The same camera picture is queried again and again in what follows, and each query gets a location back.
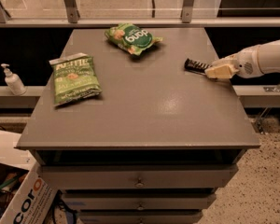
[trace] soap dispenser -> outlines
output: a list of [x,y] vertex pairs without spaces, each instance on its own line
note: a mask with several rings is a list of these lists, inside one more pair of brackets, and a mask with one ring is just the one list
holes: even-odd
[[10,90],[14,95],[21,95],[26,92],[26,87],[21,82],[21,79],[17,74],[13,74],[9,69],[9,64],[2,63],[2,68],[4,69],[4,73],[6,74],[6,83],[9,86]]

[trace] cardboard box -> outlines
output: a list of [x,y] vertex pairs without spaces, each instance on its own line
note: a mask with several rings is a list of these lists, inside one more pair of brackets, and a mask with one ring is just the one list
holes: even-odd
[[39,163],[29,151],[14,148],[21,135],[0,131],[0,163],[29,170],[3,214],[0,224],[41,224],[55,198],[52,189],[38,175]]

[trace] chip bag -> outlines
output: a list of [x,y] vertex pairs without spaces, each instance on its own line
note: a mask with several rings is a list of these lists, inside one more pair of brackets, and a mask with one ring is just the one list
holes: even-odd
[[162,41],[162,37],[154,37],[147,30],[141,29],[131,23],[121,23],[105,31],[105,36],[121,49],[132,55],[139,56],[145,49]]
[[98,95],[102,91],[94,73],[92,56],[78,53],[49,63],[53,68],[55,106]]

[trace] gray cabinet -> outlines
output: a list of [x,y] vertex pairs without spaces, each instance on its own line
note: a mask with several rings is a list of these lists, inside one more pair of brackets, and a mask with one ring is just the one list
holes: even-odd
[[152,32],[165,42],[135,60],[75,30],[63,54],[94,57],[102,94],[56,108],[51,79],[18,143],[85,224],[196,223],[259,147],[230,82],[184,71],[216,58],[205,30]]

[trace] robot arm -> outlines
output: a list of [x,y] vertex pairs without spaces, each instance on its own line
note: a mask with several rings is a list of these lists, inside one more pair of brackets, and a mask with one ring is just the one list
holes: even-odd
[[280,40],[242,49],[212,62],[204,71],[209,78],[261,77],[280,73]]

